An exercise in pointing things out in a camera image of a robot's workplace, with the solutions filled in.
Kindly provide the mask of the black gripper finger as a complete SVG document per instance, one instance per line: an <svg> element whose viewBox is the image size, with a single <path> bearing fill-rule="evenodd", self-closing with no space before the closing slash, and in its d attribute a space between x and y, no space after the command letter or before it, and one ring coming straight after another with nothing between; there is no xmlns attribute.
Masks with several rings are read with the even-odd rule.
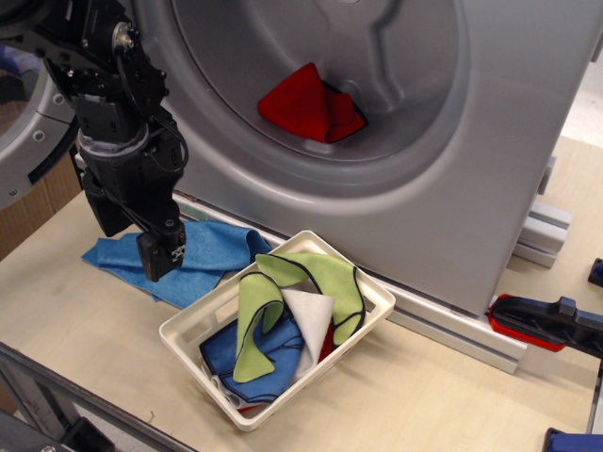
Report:
<svg viewBox="0 0 603 452"><path fill-rule="evenodd" d="M184 231L161 235L146 232L136 238L142 269L148 281L157 283L184 263L187 237Z"/></svg>

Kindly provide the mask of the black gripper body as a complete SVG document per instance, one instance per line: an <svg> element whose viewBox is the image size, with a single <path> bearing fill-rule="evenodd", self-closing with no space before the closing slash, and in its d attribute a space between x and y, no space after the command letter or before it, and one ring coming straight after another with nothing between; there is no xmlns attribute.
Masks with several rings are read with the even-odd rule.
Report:
<svg viewBox="0 0 603 452"><path fill-rule="evenodd" d="M132 224L163 245L183 245L186 233L172 192L183 176L187 146L170 131L141 131L124 143L78 133L86 164L84 188L103 233Z"/></svg>

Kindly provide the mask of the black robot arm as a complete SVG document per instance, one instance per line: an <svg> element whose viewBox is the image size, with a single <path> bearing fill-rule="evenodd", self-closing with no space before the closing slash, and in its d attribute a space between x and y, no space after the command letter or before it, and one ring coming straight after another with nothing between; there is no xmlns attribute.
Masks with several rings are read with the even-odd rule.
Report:
<svg viewBox="0 0 603 452"><path fill-rule="evenodd" d="M83 188L101 229L137 225L146 278L183 264L187 236L172 198L188 149L162 101L166 74L119 1L4 1L1 40L41 59L73 109Z"/></svg>

